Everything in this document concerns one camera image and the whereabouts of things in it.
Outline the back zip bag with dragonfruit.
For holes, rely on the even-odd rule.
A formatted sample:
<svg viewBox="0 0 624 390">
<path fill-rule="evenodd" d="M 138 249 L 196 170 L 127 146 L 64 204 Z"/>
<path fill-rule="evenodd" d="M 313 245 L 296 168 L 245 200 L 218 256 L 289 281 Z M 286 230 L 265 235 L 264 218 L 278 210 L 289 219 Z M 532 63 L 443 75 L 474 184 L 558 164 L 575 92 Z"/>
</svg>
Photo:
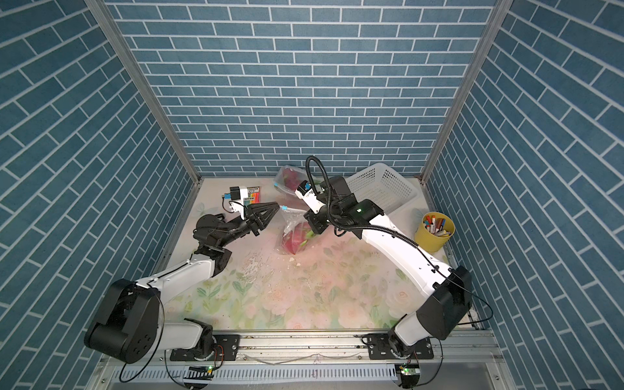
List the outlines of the back zip bag with dragonfruit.
<svg viewBox="0 0 624 390">
<path fill-rule="evenodd" d="M 279 169 L 273 183 L 279 191 L 294 196 L 304 180 L 307 180 L 307 174 L 303 168 L 286 165 Z"/>
</svg>

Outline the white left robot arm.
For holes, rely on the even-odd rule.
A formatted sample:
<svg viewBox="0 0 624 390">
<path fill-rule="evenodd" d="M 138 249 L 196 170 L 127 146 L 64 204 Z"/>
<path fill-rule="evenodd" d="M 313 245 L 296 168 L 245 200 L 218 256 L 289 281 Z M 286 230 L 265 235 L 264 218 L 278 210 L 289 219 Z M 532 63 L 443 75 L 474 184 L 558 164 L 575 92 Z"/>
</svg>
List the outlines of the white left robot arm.
<svg viewBox="0 0 624 390">
<path fill-rule="evenodd" d="M 132 364 L 149 352 L 178 351 L 193 360 L 211 357 L 216 350 L 213 328 L 201 320 L 165 320 L 164 306 L 186 289 L 217 276 L 227 266 L 234 240 L 258 236 L 280 205 L 264 202 L 241 206 L 240 215 L 205 214 L 193 231 L 198 248 L 183 263 L 132 281 L 119 279 L 105 293 L 84 336 L 84 345 L 121 362 Z"/>
</svg>

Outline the clear zip-top bag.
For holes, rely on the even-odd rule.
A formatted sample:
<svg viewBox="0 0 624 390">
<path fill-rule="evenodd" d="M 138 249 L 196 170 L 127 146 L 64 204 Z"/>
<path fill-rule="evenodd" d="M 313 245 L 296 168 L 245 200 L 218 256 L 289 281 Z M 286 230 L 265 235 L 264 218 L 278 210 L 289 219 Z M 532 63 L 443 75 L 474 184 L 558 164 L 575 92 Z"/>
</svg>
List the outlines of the clear zip-top bag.
<svg viewBox="0 0 624 390">
<path fill-rule="evenodd" d="M 281 214 L 285 226 L 276 242 L 276 251 L 283 255 L 302 253 L 317 237 L 305 218 L 305 211 L 281 206 Z"/>
</svg>

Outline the yellow pen cup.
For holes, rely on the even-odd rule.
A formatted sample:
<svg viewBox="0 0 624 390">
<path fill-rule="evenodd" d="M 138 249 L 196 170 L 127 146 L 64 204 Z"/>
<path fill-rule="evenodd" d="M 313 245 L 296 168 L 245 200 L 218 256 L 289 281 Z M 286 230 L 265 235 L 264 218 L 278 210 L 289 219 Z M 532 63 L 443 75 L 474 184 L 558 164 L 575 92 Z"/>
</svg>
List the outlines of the yellow pen cup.
<svg viewBox="0 0 624 390">
<path fill-rule="evenodd" d="M 440 212 L 428 212 L 414 235 L 414 241 L 425 251 L 433 254 L 440 250 L 455 234 L 455 223 Z"/>
</svg>

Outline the left corner aluminium post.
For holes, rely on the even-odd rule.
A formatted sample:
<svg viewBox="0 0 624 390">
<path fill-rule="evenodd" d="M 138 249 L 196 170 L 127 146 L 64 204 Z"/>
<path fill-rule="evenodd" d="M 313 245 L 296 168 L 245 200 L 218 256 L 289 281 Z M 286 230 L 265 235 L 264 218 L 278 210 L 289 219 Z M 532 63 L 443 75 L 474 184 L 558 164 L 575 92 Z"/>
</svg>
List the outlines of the left corner aluminium post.
<svg viewBox="0 0 624 390">
<path fill-rule="evenodd" d="M 150 113 L 156 119 L 162 133 L 171 144 L 175 154 L 180 159 L 180 162 L 184 166 L 192 182 L 195 183 L 195 185 L 199 184 L 201 176 L 198 173 L 198 170 L 183 147 L 180 138 L 177 136 L 176 131 L 172 126 L 172 123 L 151 88 L 144 72 L 141 70 L 138 61 L 134 57 L 128 42 L 126 42 L 107 5 L 101 0 L 85 0 L 84 3 L 93 15 L 100 29 L 102 29 L 102 32 L 108 42 L 110 42 L 110 45 L 122 63 L 123 68 L 130 76 L 131 81 L 136 86 L 137 91 L 141 94 L 141 97 L 143 97 Z"/>
</svg>

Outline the right corner aluminium post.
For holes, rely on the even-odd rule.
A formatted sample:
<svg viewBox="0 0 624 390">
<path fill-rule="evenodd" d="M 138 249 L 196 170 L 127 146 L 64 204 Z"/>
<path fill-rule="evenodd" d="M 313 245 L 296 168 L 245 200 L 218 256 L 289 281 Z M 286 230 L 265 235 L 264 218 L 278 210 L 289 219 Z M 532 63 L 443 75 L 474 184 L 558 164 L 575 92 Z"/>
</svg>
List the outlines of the right corner aluminium post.
<svg viewBox="0 0 624 390">
<path fill-rule="evenodd" d="M 445 144 L 449 140 L 450 135 L 453 132 L 453 127 L 457 123 L 461 110 L 466 103 L 466 99 L 471 92 L 477 76 L 479 76 L 479 71 L 484 65 L 487 55 L 492 48 L 494 40 L 498 32 L 500 31 L 502 23 L 507 16 L 507 13 L 510 10 L 512 4 L 512 0 L 500 0 L 496 2 L 492 10 L 492 14 L 490 15 L 484 29 L 484 34 L 482 35 L 481 39 L 479 39 L 474 55 L 472 56 L 471 61 L 466 69 L 466 74 L 462 78 L 461 84 L 453 98 L 453 104 L 448 110 L 448 114 L 445 117 L 445 122 L 440 127 L 437 139 L 432 146 L 432 151 L 430 152 L 430 155 L 422 171 L 422 186 L 426 186 L 433 175 L 436 164 L 439 161 Z"/>
</svg>

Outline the corner aluminium post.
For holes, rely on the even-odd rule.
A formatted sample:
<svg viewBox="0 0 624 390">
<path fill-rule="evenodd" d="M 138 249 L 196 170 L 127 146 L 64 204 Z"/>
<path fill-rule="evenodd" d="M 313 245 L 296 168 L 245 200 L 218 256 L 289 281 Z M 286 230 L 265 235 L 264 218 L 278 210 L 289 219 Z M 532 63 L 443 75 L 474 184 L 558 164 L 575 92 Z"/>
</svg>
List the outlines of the corner aluminium post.
<svg viewBox="0 0 624 390">
<path fill-rule="evenodd" d="M 448 114 L 445 117 L 445 122 L 440 127 L 437 139 L 432 146 L 432 151 L 430 152 L 430 155 L 422 171 L 422 186 L 426 186 L 433 175 L 436 164 L 439 161 L 445 144 L 449 140 L 450 135 L 453 132 L 453 127 L 457 123 L 461 110 L 466 103 L 466 99 L 471 92 L 477 76 L 479 76 L 479 71 L 484 65 L 487 55 L 492 48 L 494 40 L 498 32 L 500 31 L 502 23 L 507 16 L 507 13 L 510 10 L 512 4 L 512 0 L 500 0 L 496 2 L 492 10 L 492 14 L 490 15 L 484 29 L 484 34 L 482 35 L 481 39 L 479 39 L 474 55 L 472 56 L 471 61 L 466 69 L 466 74 L 462 78 L 461 84 L 453 98 L 453 104 L 448 110 Z"/>
<path fill-rule="evenodd" d="M 156 119 L 162 133 L 171 144 L 175 154 L 180 159 L 180 162 L 184 166 L 192 182 L 195 183 L 195 185 L 199 184 L 201 176 L 198 173 L 198 170 L 183 147 L 180 138 L 177 136 L 176 131 L 172 126 L 172 123 L 151 88 L 144 72 L 141 70 L 138 61 L 134 57 L 128 42 L 126 42 L 107 5 L 101 0 L 85 0 L 84 3 L 93 15 L 100 29 L 102 29 L 102 32 L 108 42 L 110 42 L 110 45 L 122 63 L 123 68 L 130 76 L 131 81 L 136 86 L 137 91 L 141 94 L 141 97 L 143 97 L 150 113 Z"/>
</svg>

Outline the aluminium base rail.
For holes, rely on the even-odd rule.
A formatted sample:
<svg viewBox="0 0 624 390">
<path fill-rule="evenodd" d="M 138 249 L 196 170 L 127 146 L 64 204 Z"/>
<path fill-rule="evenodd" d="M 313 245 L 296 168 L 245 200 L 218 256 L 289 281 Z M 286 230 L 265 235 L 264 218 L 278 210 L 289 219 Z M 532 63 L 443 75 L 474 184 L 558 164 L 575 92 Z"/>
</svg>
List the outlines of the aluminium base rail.
<svg viewBox="0 0 624 390">
<path fill-rule="evenodd" d="M 460 329 L 446 340 L 419 341 L 412 354 L 391 351 L 381 331 L 222 331 L 220 350 L 204 361 L 158 354 L 145 367 L 100 363 L 89 389 L 356 388 L 513 389 L 490 331 Z"/>
</svg>

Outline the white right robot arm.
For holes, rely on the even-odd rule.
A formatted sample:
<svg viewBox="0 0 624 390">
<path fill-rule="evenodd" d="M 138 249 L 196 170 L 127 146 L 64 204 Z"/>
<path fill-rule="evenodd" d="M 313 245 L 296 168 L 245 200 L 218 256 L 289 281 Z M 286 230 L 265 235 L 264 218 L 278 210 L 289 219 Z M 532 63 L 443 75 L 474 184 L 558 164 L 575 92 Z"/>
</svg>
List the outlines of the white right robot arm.
<svg viewBox="0 0 624 390">
<path fill-rule="evenodd" d="M 389 258 L 424 296 L 424 303 L 401 317 L 388 332 L 388 344 L 396 356 L 411 355 L 426 338 L 445 340 L 472 307 L 471 274 L 452 268 L 424 251 L 403 234 L 387 214 L 370 199 L 357 200 L 343 177 L 335 176 L 320 188 L 307 181 L 296 195 L 310 210 L 305 218 L 321 234 L 328 226 L 351 232 Z"/>
</svg>

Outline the white plastic basket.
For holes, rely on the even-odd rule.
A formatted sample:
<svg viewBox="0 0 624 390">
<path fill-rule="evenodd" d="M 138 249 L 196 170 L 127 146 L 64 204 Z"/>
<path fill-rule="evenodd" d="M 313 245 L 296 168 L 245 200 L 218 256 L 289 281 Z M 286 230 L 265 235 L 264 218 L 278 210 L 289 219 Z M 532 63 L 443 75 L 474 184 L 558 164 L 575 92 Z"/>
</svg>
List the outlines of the white plastic basket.
<svg viewBox="0 0 624 390">
<path fill-rule="evenodd" d="M 345 180 L 358 201 L 369 199 L 385 214 L 393 213 L 422 195 L 422 190 L 381 162 L 364 168 Z"/>
</svg>

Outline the pink dragon fruit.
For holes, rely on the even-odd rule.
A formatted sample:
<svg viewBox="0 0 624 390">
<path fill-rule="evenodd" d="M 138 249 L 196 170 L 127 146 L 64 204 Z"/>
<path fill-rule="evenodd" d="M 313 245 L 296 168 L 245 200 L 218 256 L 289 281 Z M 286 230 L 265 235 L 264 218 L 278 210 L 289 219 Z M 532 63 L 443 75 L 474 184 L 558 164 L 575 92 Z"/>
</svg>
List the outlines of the pink dragon fruit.
<svg viewBox="0 0 624 390">
<path fill-rule="evenodd" d="M 310 225 L 304 221 L 284 233 L 281 247 L 288 254 L 298 254 L 305 249 L 308 242 L 314 237 L 315 233 Z"/>
</svg>

